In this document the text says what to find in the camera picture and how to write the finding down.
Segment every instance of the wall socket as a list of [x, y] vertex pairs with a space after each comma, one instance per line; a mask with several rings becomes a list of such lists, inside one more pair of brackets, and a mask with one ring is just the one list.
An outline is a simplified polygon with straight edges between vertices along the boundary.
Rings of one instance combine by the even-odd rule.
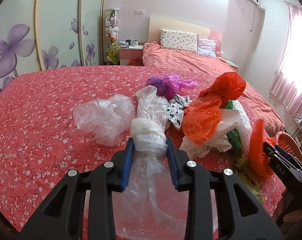
[[143, 15], [144, 14], [144, 10], [135, 10], [134, 14]]

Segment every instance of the headboard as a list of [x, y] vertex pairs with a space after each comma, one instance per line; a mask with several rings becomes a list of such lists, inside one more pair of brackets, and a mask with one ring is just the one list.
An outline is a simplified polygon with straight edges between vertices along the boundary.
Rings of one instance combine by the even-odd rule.
[[148, 42], [156, 41], [160, 44], [161, 29], [199, 34], [204, 38], [216, 40], [216, 51], [221, 50], [222, 33], [200, 25], [160, 17], [150, 17]]

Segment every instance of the silver screw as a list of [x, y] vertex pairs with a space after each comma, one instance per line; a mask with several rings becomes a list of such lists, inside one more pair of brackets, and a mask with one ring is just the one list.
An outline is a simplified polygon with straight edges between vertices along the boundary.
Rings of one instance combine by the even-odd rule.
[[111, 168], [111, 167], [113, 167], [113, 162], [106, 162], [106, 163], [104, 163], [104, 166], [106, 168]]
[[74, 177], [76, 174], [77, 174], [77, 171], [76, 171], [76, 170], [70, 170], [70, 171], [68, 172], [68, 175], [69, 175], [70, 177]]
[[223, 173], [224, 173], [225, 175], [227, 175], [227, 176], [231, 176], [231, 175], [233, 174], [233, 171], [232, 171], [231, 169], [225, 169], [225, 170], [223, 171]]
[[189, 167], [195, 167], [195, 166], [196, 166], [196, 162], [195, 162], [195, 161], [188, 161], [188, 162], [187, 162], [187, 165], [188, 165]]

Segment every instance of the curtain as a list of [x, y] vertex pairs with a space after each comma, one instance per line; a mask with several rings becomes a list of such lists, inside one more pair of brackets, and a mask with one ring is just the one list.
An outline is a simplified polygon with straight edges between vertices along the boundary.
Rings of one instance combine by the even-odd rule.
[[302, 113], [302, 8], [289, 4], [289, 32], [270, 92], [293, 116]]

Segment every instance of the triangular cutout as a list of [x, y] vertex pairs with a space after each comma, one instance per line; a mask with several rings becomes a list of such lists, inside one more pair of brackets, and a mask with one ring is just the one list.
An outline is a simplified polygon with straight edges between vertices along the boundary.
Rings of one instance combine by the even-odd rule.
[[258, 208], [256, 207], [256, 205], [252, 202], [252, 200], [248, 197], [248, 195], [243, 191], [243, 189], [239, 185], [234, 185], [234, 191], [238, 200], [242, 217], [258, 213]]
[[61, 215], [62, 205], [64, 202], [64, 198], [67, 193], [67, 186], [64, 186], [54, 197], [54, 199], [50, 202], [47, 208], [44, 210], [43, 214], [46, 216], [56, 217], [58, 218]]

